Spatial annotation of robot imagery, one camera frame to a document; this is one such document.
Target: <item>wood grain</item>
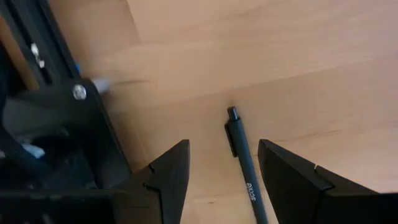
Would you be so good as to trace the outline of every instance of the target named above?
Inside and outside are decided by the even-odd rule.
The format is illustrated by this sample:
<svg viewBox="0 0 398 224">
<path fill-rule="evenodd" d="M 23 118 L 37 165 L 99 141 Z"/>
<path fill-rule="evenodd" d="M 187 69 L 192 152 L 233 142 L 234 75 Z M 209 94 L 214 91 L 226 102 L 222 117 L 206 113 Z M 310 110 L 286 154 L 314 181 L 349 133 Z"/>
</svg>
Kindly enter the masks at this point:
<svg viewBox="0 0 398 224">
<path fill-rule="evenodd" d="M 379 192 L 398 191 L 398 2 L 51 0 L 136 170 L 191 140 L 182 223 L 255 223 L 223 125 Z"/>
</svg>

